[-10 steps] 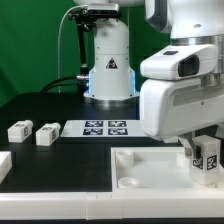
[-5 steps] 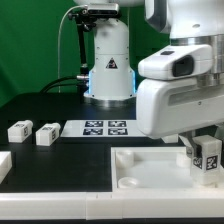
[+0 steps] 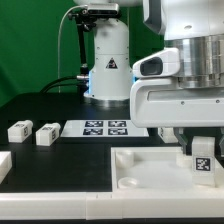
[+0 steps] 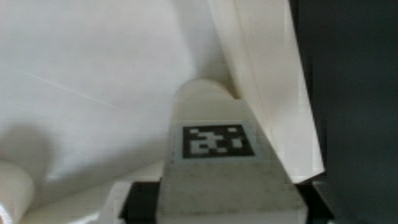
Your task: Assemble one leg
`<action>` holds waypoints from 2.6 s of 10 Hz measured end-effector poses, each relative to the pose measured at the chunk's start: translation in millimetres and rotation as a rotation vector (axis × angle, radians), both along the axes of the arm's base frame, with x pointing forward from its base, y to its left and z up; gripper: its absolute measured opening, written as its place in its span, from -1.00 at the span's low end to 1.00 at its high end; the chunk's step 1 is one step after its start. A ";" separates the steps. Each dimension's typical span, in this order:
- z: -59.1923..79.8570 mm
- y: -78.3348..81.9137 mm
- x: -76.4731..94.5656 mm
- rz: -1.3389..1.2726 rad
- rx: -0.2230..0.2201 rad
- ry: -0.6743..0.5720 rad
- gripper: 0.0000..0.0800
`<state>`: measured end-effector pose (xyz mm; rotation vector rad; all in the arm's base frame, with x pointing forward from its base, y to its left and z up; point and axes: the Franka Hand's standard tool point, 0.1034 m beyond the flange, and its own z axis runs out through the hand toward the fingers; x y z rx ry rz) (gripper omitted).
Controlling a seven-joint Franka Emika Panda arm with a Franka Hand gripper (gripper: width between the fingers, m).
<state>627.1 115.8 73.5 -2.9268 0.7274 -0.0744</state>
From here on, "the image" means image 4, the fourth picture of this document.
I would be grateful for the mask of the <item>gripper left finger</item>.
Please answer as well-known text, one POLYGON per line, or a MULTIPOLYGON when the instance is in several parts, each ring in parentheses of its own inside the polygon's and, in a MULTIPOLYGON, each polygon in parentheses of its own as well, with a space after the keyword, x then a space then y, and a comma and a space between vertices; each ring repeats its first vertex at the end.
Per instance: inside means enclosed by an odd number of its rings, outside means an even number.
POLYGON ((157 224, 159 182, 137 182, 132 185, 123 205, 125 224, 157 224))

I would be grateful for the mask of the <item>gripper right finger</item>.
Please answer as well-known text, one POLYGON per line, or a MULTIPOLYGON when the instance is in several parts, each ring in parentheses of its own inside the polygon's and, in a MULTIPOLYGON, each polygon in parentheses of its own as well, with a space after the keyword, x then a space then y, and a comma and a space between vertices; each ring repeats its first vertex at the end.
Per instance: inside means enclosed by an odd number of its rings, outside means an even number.
POLYGON ((308 205, 306 224, 333 224, 335 214, 315 186, 311 184, 297 184, 295 187, 308 205))

